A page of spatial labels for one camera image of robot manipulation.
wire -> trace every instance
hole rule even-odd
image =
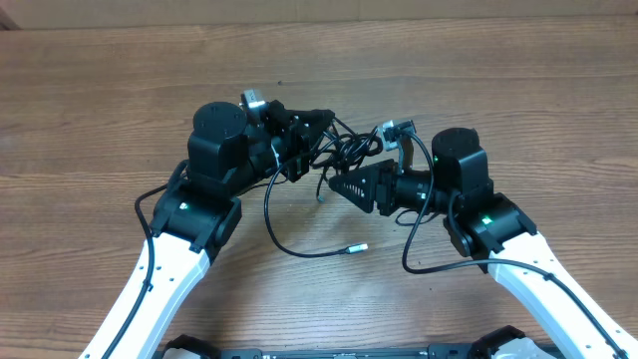
[[[533,266],[531,264],[527,264],[524,262],[519,262],[516,260],[509,260],[509,259],[497,259],[497,258],[467,260],[467,261],[444,264],[444,265],[439,265],[439,266],[430,267],[430,268],[423,268],[423,269],[414,269],[408,265],[408,251],[410,250],[410,244],[412,244],[414,235],[417,232],[419,225],[421,224],[421,218],[423,218],[424,214],[427,212],[428,204],[430,202],[432,187],[434,186],[434,165],[432,164],[432,159],[430,158],[428,149],[423,144],[423,142],[415,134],[408,133],[408,132],[404,132],[404,134],[409,136],[411,139],[417,142],[417,144],[419,144],[419,147],[421,148],[424,155],[426,156],[426,159],[428,160],[428,166],[430,167],[430,174],[431,174],[430,189],[429,189],[428,197],[426,198],[424,202],[424,206],[419,212],[419,215],[417,216],[417,220],[415,221],[412,227],[412,231],[410,232],[410,235],[408,236],[408,240],[406,241],[406,246],[404,247],[403,256],[401,260],[404,269],[412,274],[430,274],[430,273],[436,273],[436,272],[441,272],[445,270],[462,268],[462,267],[466,267],[470,265],[505,264],[505,265],[512,265],[512,266],[524,268],[524,269],[533,271],[535,273],[538,273],[542,275],[543,279],[552,281],[560,289],[562,289],[565,292],[565,294],[567,294],[567,296],[576,304],[576,306],[580,308],[580,310],[587,317],[587,319],[589,319],[591,324],[593,324],[594,328],[596,328],[596,330],[600,333],[600,335],[607,341],[609,346],[611,346],[611,348],[614,350],[616,355],[619,358],[626,359],[627,353],[623,349],[621,349],[618,346],[618,344],[616,344],[616,342],[611,338],[609,333],[605,331],[602,325],[600,325],[600,322],[598,322],[598,320],[593,316],[593,314],[589,311],[589,309],[587,309],[585,304],[578,298],[578,296],[576,296],[576,294],[574,294],[574,292],[571,291],[571,289],[569,289],[567,285],[565,285],[562,281],[556,278],[556,276],[553,273],[547,272],[543,269],[540,269],[536,266]],[[461,232],[459,231],[459,227],[454,214],[454,203],[459,195],[460,193],[457,190],[453,190],[450,195],[450,201],[448,202],[448,222],[450,223],[450,227],[452,228],[452,231],[455,233],[455,235],[458,237],[461,237]]]
[[[281,249],[283,252],[296,256],[296,257],[300,257],[300,258],[321,258],[321,257],[327,257],[327,256],[333,256],[333,255],[339,255],[339,254],[347,254],[347,250],[348,247],[343,248],[343,249],[339,249],[339,250],[334,250],[334,251],[329,251],[329,252],[324,252],[324,253],[316,253],[316,254],[305,254],[305,253],[297,253],[295,251],[292,251],[286,247],[284,247],[279,240],[277,240],[277,237],[275,236],[275,233],[272,231],[272,226],[270,225],[270,215],[268,214],[268,201],[270,200],[270,193],[272,192],[272,188],[275,185],[275,181],[277,180],[277,177],[279,176],[279,174],[281,174],[281,172],[288,167],[288,165],[294,163],[295,161],[297,161],[298,159],[308,156],[308,154],[301,154],[298,156],[293,157],[292,159],[286,161],[283,165],[281,165],[277,171],[275,172],[274,175],[272,175],[272,178],[270,179],[270,183],[268,184],[268,189],[266,190],[266,195],[264,196],[264,200],[263,200],[263,216],[264,219],[266,221],[266,228],[268,229],[268,234],[270,234],[270,238],[272,239],[272,242],[277,246],[277,248]]]
[[[284,183],[286,183],[286,182],[288,182],[288,179],[285,179],[285,180],[279,181],[279,182],[277,182],[275,185],[278,185],[278,184],[284,184]],[[255,188],[260,188],[260,187],[267,186],[267,185],[268,185],[268,183],[262,183],[262,184],[252,185],[252,186],[248,187],[247,189],[245,189],[245,190],[241,191],[240,193],[236,194],[235,196],[240,196],[240,195],[247,194],[248,192],[252,191],[252,190],[253,190],[253,189],[255,189]]]
[[[399,221],[399,218],[401,218],[404,214],[410,213],[410,212],[416,212],[416,211],[413,210],[413,209],[406,209],[406,210],[403,210],[402,212],[400,212],[399,215],[397,215],[397,217],[395,218],[395,224],[399,225],[399,226],[413,226],[413,225],[415,225],[414,223],[404,223],[404,222]],[[438,216],[439,216],[438,213],[434,213],[428,219],[422,221],[419,224],[429,223],[429,222],[433,221]]]
[[[167,184],[163,184],[155,189],[152,189],[140,195],[136,199],[134,208],[136,210],[136,214],[138,215],[138,219],[140,220],[140,225],[142,226],[144,235],[147,239],[147,247],[149,249],[149,264],[147,266],[147,275],[144,281],[142,282],[142,289],[140,289],[140,294],[138,294],[138,298],[136,299],[136,302],[133,304],[133,307],[131,308],[131,311],[129,312],[127,319],[125,319],[124,323],[122,324],[122,327],[120,327],[120,330],[118,331],[116,336],[113,338],[113,341],[111,342],[107,350],[104,352],[102,359],[108,359],[111,356],[111,354],[113,354],[113,351],[116,350],[116,347],[118,347],[120,340],[122,340],[125,333],[127,332],[127,329],[129,329],[129,326],[131,326],[133,319],[138,313],[138,310],[140,309],[140,306],[142,305],[142,301],[144,300],[144,297],[147,295],[147,292],[153,288],[151,286],[151,279],[153,278],[153,269],[155,268],[156,251],[155,251],[155,245],[153,243],[153,234],[151,233],[149,224],[147,223],[147,220],[145,219],[144,214],[142,213],[142,208],[141,208],[142,201],[167,188],[173,188],[177,184],[177,181],[181,178],[181,173],[186,168],[187,164],[188,164],[187,160],[180,162],[179,165],[177,165],[175,170],[172,172],[172,175],[170,175],[170,179],[168,180]]]
[[[401,264],[403,265],[403,268],[409,273],[418,274],[418,272],[416,272],[417,271],[416,269],[413,269],[408,265],[408,251],[410,250],[410,245],[412,244],[412,240],[414,239],[415,234],[417,233],[417,229],[419,229],[419,225],[421,224],[421,218],[423,218],[423,216],[428,212],[428,205],[430,205],[430,201],[432,200],[432,191],[435,186],[435,176],[434,176],[435,166],[432,162],[432,158],[430,157],[430,153],[428,152],[426,145],[423,144],[423,141],[421,141],[421,139],[419,139],[417,135],[411,132],[403,131],[403,134],[406,136],[409,136],[414,142],[417,143],[417,145],[419,145],[419,147],[421,148],[421,151],[423,151],[423,154],[426,156],[426,160],[428,161],[428,167],[430,168],[430,186],[428,187],[428,194],[426,196],[426,200],[423,203],[423,208],[421,208],[419,215],[417,215],[417,220],[415,221],[415,224],[412,226],[410,235],[408,235],[408,240],[406,240],[406,245],[403,248],[403,255],[401,257]]]
[[[335,122],[346,129],[348,133],[339,135]],[[326,174],[329,169],[334,169],[336,175],[339,172],[346,173],[352,166],[358,169],[365,157],[376,156],[383,150],[381,138],[377,136],[377,127],[372,129],[370,133],[357,134],[341,120],[335,118],[331,123],[331,130],[332,132],[324,131],[322,137],[311,151],[310,166],[313,170],[323,170],[315,192],[315,196],[319,201],[323,201],[320,195],[321,184],[323,181],[328,181]],[[326,138],[329,142],[320,150],[317,150],[321,142]],[[317,160],[323,154],[330,154],[330,156],[328,159],[317,163]]]

wood grain surface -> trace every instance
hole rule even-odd
[[[448,127],[476,128],[496,188],[638,335],[636,17],[2,32],[0,49],[1,358],[84,349],[140,252],[134,199],[186,157],[199,106],[237,102],[246,88],[294,109],[332,109],[357,131],[412,119],[428,143]],[[273,191],[282,242],[371,249],[283,254],[267,236],[256,189],[164,340],[414,346],[473,341],[506,324],[548,340],[477,268],[404,272],[408,229],[335,193],[318,203],[317,179]],[[459,259],[439,222],[420,229],[412,265]]]
[[[0,8],[10,28],[36,30],[634,15],[638,0],[0,0]]]

